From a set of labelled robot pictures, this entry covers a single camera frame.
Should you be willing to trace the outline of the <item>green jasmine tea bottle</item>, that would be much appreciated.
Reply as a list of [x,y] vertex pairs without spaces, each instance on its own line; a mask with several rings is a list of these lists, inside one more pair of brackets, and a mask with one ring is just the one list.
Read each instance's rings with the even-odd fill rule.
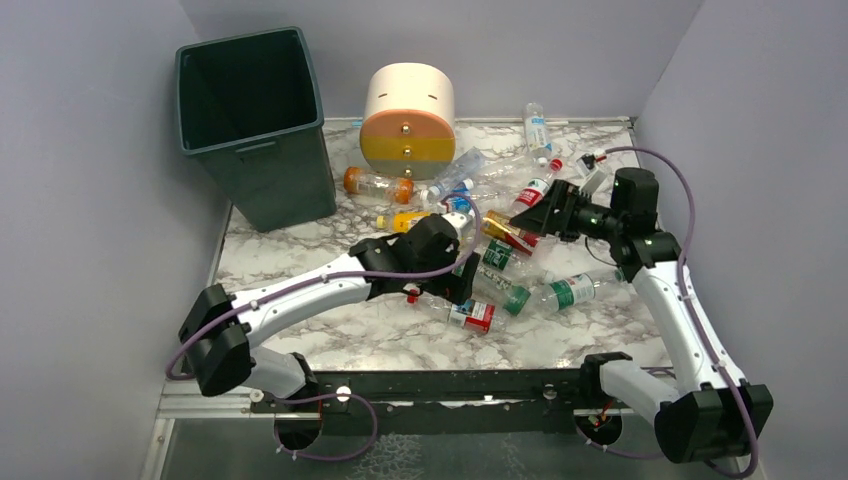
[[486,266],[478,266],[476,269],[473,293],[492,300],[511,316],[518,316],[531,296],[526,287]]

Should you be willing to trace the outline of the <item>red label water bottle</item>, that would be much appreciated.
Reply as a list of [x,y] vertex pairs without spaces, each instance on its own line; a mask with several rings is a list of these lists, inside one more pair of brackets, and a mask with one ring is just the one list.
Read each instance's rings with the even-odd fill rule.
[[453,304],[416,289],[406,295],[406,302],[429,317],[480,335],[505,331],[511,325],[525,321],[521,316],[512,315],[504,306],[495,303],[469,299],[461,304]]

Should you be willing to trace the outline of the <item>yellow honey pomelo bottle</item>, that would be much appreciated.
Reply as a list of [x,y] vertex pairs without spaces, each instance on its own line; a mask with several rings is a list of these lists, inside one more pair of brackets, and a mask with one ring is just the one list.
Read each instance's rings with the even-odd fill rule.
[[393,233],[406,233],[420,220],[430,215],[427,211],[402,212],[392,215],[380,215],[376,217],[377,229]]

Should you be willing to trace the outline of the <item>orange label juice bottle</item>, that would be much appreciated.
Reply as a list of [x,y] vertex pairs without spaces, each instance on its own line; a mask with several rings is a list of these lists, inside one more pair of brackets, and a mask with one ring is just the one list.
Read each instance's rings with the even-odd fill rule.
[[350,194],[397,204],[408,204],[415,192],[415,183],[410,179],[386,176],[359,167],[349,167],[345,171],[343,186]]

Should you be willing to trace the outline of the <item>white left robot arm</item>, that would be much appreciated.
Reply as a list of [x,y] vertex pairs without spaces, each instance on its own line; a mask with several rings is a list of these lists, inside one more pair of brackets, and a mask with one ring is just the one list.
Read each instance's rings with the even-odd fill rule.
[[464,213],[430,214],[405,233],[368,238],[335,260],[273,285],[227,292],[205,288],[179,329],[177,359],[205,397],[247,386],[282,400],[316,390],[302,355],[264,349],[272,336],[335,308],[388,294],[429,294],[461,305],[471,297],[472,250],[460,241],[479,223]]

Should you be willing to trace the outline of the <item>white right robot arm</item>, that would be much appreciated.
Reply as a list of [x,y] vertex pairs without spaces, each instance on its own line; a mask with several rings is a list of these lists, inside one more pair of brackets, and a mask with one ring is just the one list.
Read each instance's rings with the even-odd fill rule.
[[615,399],[647,420],[662,455],[673,463],[747,456],[756,460],[758,437],[773,398],[750,383],[732,361],[696,298],[676,238],[657,226],[659,183],[641,168],[615,173],[609,206],[557,180],[511,224],[539,236],[599,239],[624,279],[648,307],[674,369],[676,383],[649,374],[628,356],[590,355],[579,386],[592,402]]

